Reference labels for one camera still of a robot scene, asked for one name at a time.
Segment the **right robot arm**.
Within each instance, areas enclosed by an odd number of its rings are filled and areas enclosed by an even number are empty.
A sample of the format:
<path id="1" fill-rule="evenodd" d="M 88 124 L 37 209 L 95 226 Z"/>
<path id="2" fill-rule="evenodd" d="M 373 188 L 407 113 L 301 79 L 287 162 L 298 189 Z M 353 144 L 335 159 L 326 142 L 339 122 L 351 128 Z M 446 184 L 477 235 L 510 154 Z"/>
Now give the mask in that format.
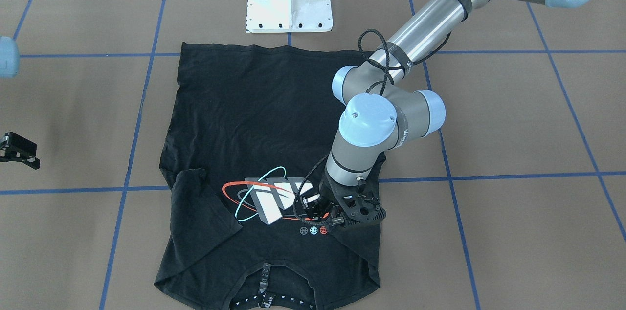
<path id="1" fill-rule="evenodd" d="M 2 78 L 13 78 L 19 72 L 20 52 L 15 40 L 7 36 L 0 39 L 0 75 Z M 0 161 L 7 163 L 17 161 L 34 170 L 40 169 L 37 157 L 37 145 L 31 140 L 15 132 L 5 132 L 0 141 Z"/>

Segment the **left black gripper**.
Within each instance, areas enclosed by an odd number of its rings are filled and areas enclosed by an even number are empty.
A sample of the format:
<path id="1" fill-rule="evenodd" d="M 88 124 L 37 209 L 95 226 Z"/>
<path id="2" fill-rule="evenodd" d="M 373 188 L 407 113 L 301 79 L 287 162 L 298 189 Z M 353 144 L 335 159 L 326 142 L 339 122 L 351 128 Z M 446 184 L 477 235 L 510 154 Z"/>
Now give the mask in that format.
<path id="1" fill-rule="evenodd" d="M 378 225 L 387 216 L 381 205 L 377 180 L 362 180 L 354 187 L 342 185 L 324 172 L 320 181 L 320 193 L 329 205 L 328 216 L 322 221 L 324 227 L 359 228 Z"/>

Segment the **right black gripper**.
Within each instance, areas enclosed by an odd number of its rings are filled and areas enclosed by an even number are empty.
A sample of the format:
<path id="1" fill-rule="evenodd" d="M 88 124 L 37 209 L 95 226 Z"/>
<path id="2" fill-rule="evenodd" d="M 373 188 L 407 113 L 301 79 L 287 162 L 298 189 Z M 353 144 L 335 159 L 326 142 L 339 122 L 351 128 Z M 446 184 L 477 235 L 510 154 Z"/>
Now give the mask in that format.
<path id="1" fill-rule="evenodd" d="M 34 170 L 40 169 L 40 159 L 36 158 L 37 145 L 14 132 L 6 132 L 1 137 L 1 157 L 3 162 L 20 161 Z"/>

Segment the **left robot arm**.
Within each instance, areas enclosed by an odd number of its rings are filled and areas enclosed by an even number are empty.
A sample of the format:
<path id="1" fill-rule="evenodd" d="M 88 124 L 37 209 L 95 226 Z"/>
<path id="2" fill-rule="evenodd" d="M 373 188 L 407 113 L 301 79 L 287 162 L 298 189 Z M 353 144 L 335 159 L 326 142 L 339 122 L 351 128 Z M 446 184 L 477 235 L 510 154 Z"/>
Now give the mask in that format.
<path id="1" fill-rule="evenodd" d="M 414 67 L 438 52 L 452 30 L 491 0 L 430 0 L 360 66 L 345 66 L 332 80 L 345 105 L 327 156 L 320 197 L 299 199 L 312 221 L 324 226 L 361 227 L 380 223 L 385 210 L 367 187 L 380 154 L 439 130 L 447 110 L 433 91 L 398 87 Z M 550 8 L 577 8 L 589 0 L 516 0 Z"/>

